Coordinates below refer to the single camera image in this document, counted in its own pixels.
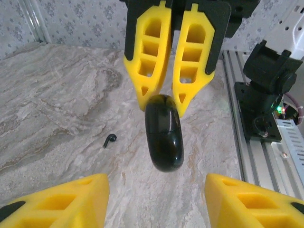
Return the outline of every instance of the yellow 3d-printed part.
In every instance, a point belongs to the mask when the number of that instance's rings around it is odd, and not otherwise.
[[[208,174],[205,197],[212,228],[304,228],[304,201],[218,174]]]
[[[124,57],[143,111],[148,99],[159,93],[166,77],[171,50],[171,9],[165,3],[163,0],[159,6],[150,7],[137,19],[133,59]]]
[[[198,4],[193,4],[191,11],[184,12],[172,81],[180,117],[192,98],[214,77],[214,72],[210,75],[205,73],[214,32],[205,13],[198,12]]]
[[[109,200],[106,174],[95,174],[11,202],[25,204],[0,228],[102,228]]]

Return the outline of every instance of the patterned wallpaper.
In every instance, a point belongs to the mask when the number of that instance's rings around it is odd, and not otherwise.
[[[127,7],[119,0],[36,1],[52,43],[124,49]],[[261,0],[223,49],[251,51],[295,0]],[[0,57],[33,41],[18,0],[0,0]]]
[[[33,41],[18,0],[0,0],[0,60]]]

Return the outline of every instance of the black wireless earbud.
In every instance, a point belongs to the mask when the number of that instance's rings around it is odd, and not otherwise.
[[[115,134],[109,134],[108,137],[106,138],[105,142],[104,142],[104,148],[106,148],[106,146],[108,145],[108,142],[115,142],[117,139],[117,136]]]
[[[151,97],[145,109],[145,123],[154,166],[162,172],[179,169],[184,162],[184,147],[173,98],[167,95]]]

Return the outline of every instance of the gray marble surface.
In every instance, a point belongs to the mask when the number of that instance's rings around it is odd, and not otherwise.
[[[171,94],[173,57],[163,93]],[[105,227],[210,227],[206,174],[240,178],[228,95],[213,81],[181,119],[185,161],[157,171],[123,52],[40,44],[0,62],[0,204],[107,173]],[[117,141],[106,149],[110,133]]]

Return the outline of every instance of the marble countertop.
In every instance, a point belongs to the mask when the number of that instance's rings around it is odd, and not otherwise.
[[[107,173],[105,227],[210,227],[206,174],[240,178],[222,62],[181,118],[183,166],[162,173],[150,159],[123,55],[40,44],[0,62],[0,205]],[[173,60],[161,92],[168,95]],[[110,133],[117,140],[104,149]]]

